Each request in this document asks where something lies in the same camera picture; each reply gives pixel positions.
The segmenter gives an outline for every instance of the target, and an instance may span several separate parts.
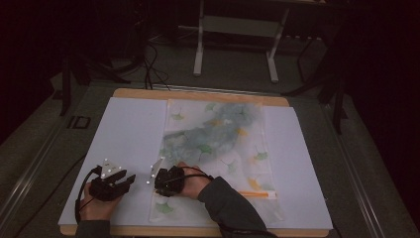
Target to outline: wooden table edge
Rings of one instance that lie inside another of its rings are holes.
[[[77,225],[60,225],[63,235],[73,236]],[[278,237],[326,237],[328,229],[268,229]],[[221,237],[217,227],[111,226],[115,236]]]
[[[197,92],[197,91],[162,91],[162,90],[143,90],[133,88],[118,88],[114,91],[113,97],[121,98],[144,98],[144,99],[190,99],[203,101],[220,102],[251,102],[262,103],[264,106],[284,106],[289,103],[284,97],[256,96],[236,93],[220,92]]]

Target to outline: floor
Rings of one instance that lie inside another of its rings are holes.
[[[208,35],[205,42],[202,75],[192,75],[196,32],[185,30],[177,43],[156,36],[151,44],[157,49],[152,70],[155,89],[217,90],[280,96],[281,92],[302,85],[296,58],[304,46],[298,39],[285,38],[275,56],[280,77],[269,81],[264,41],[238,43],[232,39]],[[317,42],[303,59],[304,74],[316,67],[325,48]],[[155,51],[148,47],[147,58]],[[114,83],[92,72],[89,86],[72,85],[72,105],[66,116],[59,117],[61,102],[49,98],[0,147],[0,201],[2,237],[63,237],[57,221],[81,167],[82,156],[100,123],[112,93],[119,87],[144,87],[145,69],[139,67],[122,76],[131,84]],[[60,89],[60,74],[52,78]],[[287,98],[294,107],[312,163],[326,198],[336,229],[329,238],[340,237],[420,237],[411,221],[380,155],[368,134],[352,98],[346,96],[342,135],[332,127],[329,104],[316,99],[319,88]],[[91,118],[86,129],[68,127],[71,116]],[[26,171],[32,163],[37,170]],[[22,178],[32,178],[24,183]],[[24,199],[15,198],[15,184]]]

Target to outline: gray sleeve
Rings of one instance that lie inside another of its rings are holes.
[[[77,238],[111,238],[111,224],[107,220],[84,220],[80,221],[77,230]]]
[[[212,220],[219,226],[233,229],[266,231],[265,224],[254,207],[222,178],[212,180],[198,195],[198,200],[205,203]],[[221,229],[224,237],[271,237],[269,235],[234,235]]]

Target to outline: person's right hand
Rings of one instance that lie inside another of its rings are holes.
[[[178,164],[179,167],[188,167],[184,162]],[[186,176],[188,175],[203,175],[203,173],[191,168],[183,168]],[[191,199],[197,199],[198,194],[201,190],[210,183],[209,178],[205,177],[190,177],[185,179],[185,184],[182,192],[179,195],[187,196]]]

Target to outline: table leg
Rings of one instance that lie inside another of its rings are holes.
[[[286,8],[283,12],[283,16],[281,17],[281,22],[278,23],[277,31],[275,32],[274,36],[274,43],[272,45],[271,51],[266,53],[266,61],[268,63],[268,70],[269,70],[269,77],[271,78],[271,82],[278,83],[278,76],[277,76],[277,70],[275,68],[275,62],[274,62],[274,55],[277,51],[278,43],[281,39],[281,34],[284,29],[284,24],[286,23],[286,19],[289,13],[289,9]]]
[[[201,66],[203,64],[203,18],[204,18],[204,0],[200,1],[200,18],[198,20],[198,46],[195,54],[194,76],[201,75]]]

